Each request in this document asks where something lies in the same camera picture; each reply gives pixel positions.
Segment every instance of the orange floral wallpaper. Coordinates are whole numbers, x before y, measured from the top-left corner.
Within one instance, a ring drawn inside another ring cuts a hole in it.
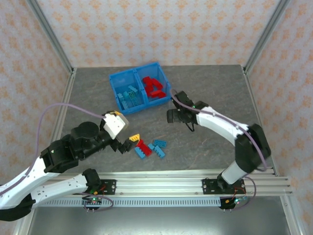
[[[74,67],[245,65],[279,0],[39,0]]]
[[[292,0],[249,75],[279,172],[313,231],[313,4]]]
[[[37,122],[43,109],[63,97],[68,72],[25,0],[0,1],[0,184],[34,159]],[[40,149],[49,144],[57,109],[44,118]],[[1,234],[15,222],[0,221]]]

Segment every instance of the patterned wallpaper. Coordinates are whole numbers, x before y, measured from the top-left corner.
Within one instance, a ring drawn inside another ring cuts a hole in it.
[[[313,4],[291,0],[249,75],[279,172],[313,231]]]
[[[68,72],[25,0],[0,1],[0,184],[34,159],[37,122],[43,109],[62,100]],[[48,112],[41,150],[49,144],[57,109]],[[15,222],[0,221],[1,234]]]
[[[39,0],[74,67],[241,64],[279,0]]]

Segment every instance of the blue plastic bin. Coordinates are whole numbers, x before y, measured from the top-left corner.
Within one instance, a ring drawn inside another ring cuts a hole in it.
[[[166,93],[166,97],[158,99],[158,98],[151,98],[147,96],[147,93],[144,89],[144,84],[142,83],[142,79],[146,76],[155,78],[163,85],[162,91]],[[140,66],[131,70],[126,70],[123,72],[111,74],[110,84],[112,86],[115,100],[119,107],[119,110],[124,115],[132,114],[132,113],[138,112],[140,110],[143,110],[152,106],[163,104],[169,101],[171,98],[171,95],[170,95],[171,85],[168,82],[158,62]],[[131,90],[129,86],[133,86],[134,88],[138,90],[138,93],[136,94],[138,105],[134,106],[130,98],[126,98],[125,101],[127,102],[127,105],[129,108],[124,109],[123,105],[121,104],[121,101],[117,97],[117,94],[130,92]]]

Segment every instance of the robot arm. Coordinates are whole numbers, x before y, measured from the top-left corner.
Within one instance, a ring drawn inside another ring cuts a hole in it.
[[[248,132],[255,140],[265,159],[270,156],[269,145],[259,125],[254,124],[248,126],[231,120],[219,114],[202,101],[194,104],[183,91],[177,93],[175,98],[186,106],[212,113],[212,115],[187,109],[172,99],[176,109],[167,111],[168,123],[183,122],[191,131],[194,131],[194,124],[209,128],[223,136],[235,146],[235,161],[218,176],[216,181],[217,185],[213,187],[219,188],[223,192],[227,188],[231,188],[235,182],[257,169],[262,163],[258,152],[244,131]]]
[[[122,144],[117,135],[127,128],[128,121],[116,111],[104,114],[100,129],[93,122],[83,122],[71,134],[54,141],[41,152],[35,162],[20,175],[0,187],[0,220],[12,221],[24,217],[41,203],[73,193],[96,191],[101,181],[94,169],[87,169],[71,180],[42,186],[47,180],[76,167],[106,146],[122,154],[130,151],[138,138],[129,137]]]

